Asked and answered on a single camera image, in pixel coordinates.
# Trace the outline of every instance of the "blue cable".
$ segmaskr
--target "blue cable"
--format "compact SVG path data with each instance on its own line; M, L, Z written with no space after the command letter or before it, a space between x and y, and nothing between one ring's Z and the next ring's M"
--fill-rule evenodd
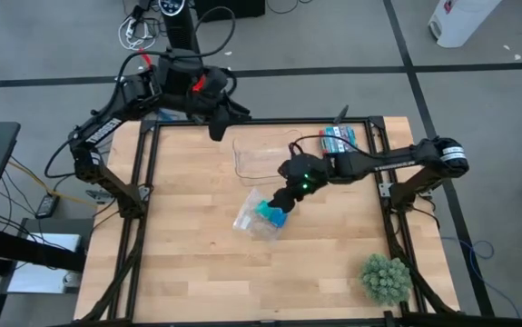
M507 301L513 306L513 309L515 309L515 314L517 315L517 318L520 319L521 315L519 314L517 306L515 305L513 300L511 300L508 296L506 296L498 288L496 288L495 286L493 286L490 283L488 283L487 281L485 281L484 278L482 278L482 276L480 276L480 274L477 272L477 268L475 267L475 260L476 260L477 257L480 258L480 259L483 259L483 260L488 260L488 259L492 259L492 257L495 256L495 247L493 246L493 244L491 244L489 241L477 241L477 242L475 242L473 244L473 246L470 246L470 244L468 244L468 243L466 243L464 241L461 241L461 240L459 240L456 237L441 237L441 239L442 240L450 240L450 241L458 241L462 245L464 245L464 246L466 246L468 248L468 250L470 251L470 266L472 267L472 271L479 278L479 280L481 280L486 286L488 286L491 290L493 290L496 293L498 293L498 295L500 295L503 298L507 299ZM481 244L481 243L484 243L484 244L490 246L490 254L489 255L482 255L480 253L477 253L477 251L475 250L475 247L477 245Z

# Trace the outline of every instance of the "plastic bag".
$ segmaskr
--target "plastic bag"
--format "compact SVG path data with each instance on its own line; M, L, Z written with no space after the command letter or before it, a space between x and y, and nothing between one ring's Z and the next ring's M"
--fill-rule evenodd
M287 214L281 209L269 208L266 205L268 201L259 190L253 188L232 224L232 229L245 231L252 237L267 241L279 238Z

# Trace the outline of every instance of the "blue object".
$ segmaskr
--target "blue object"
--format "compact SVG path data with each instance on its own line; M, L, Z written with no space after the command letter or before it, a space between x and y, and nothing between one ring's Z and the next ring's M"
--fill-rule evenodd
M261 201L261 203L254 208L254 212L267 218L267 220L277 226L277 228L281 228L285 225L285 222L287 222L287 214L284 213L281 208L271 208L265 200Z
M497 292L498 295L505 298L511 304L513 309L515 309L515 314L517 315L517 318L520 319L521 315L519 314L517 306L513 303L513 301L508 296L506 296L502 291L500 291L498 288L496 288L495 286L493 286L490 283L488 283L487 281L485 281L485 279L482 278L482 276L477 272L477 268L475 267L474 262L476 260L476 257L478 257L480 259L488 260L488 259L491 259L495 255L495 247L493 246L493 244L491 244L489 241L477 241L471 246L470 244L468 244L464 241L461 241L456 237L441 237L441 239L450 240L450 241L459 241L460 244L462 244L468 248L468 250L470 251L470 266L472 267L472 271L479 278L479 280L481 280L486 286L490 287L491 290ZM483 254L477 253L477 250L475 250L475 247L481 243L484 243L490 247L490 254L483 255Z

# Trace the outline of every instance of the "wooden tabletop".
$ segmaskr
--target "wooden tabletop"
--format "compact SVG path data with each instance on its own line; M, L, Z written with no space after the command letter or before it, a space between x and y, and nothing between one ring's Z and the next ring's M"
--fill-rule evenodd
M385 120L392 148L413 143L407 118ZM232 229L252 187L271 197L284 185L280 178L243 179L235 173L235 164L245 177L276 174L283 160L277 145L323 127L233 126L220 143L209 139L206 127L162 128L135 322L379 318L386 310L399 316L398 308L379 307L368 299L357 282L366 258L388 254L373 175L307 196L290 213L278 241ZM358 146L367 151L363 125L353 127ZM131 178L138 134L139 123L128 123L113 138L108 166L124 181ZM304 140L302 146L306 152L320 152L316 139ZM148 141L141 183L149 148ZM405 181L418 169L400 169L398 177ZM431 210L421 199L415 206ZM96 222L115 210L100 214ZM420 272L444 302L457 309L437 226L423 213L408 213L408 221ZM94 231L75 318L90 311L111 281L122 226L123 219L115 216Z

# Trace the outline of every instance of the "yellow cable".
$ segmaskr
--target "yellow cable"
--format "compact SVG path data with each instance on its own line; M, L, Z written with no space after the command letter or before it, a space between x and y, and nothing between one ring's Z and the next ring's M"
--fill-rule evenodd
M75 203L83 203L83 204L87 204L87 205L89 205L89 206L92 206L93 208L97 206L96 204L88 203L88 202L85 201L85 200L77 199L76 197L73 197L73 196L70 196L70 195L66 195L66 194L63 194L63 193L58 193L57 191L50 189L50 188L49 188L45 183L43 183L43 181L41 181L38 177L36 177L36 175L34 175L34 174L32 174L31 172L27 171L24 167L20 166L19 164L13 163L13 162L11 162L11 161L9 161L8 164L12 165L14 168L20 170L21 172L26 173L26 174L27 174L29 177L31 177L31 178L32 178L36 183L38 183L39 185L43 186L43 188L45 188L45 190L46 190L49 194L52 194L52 195L56 195L56 196L62 197L62 198L64 198L65 200L73 201L73 202L75 202Z

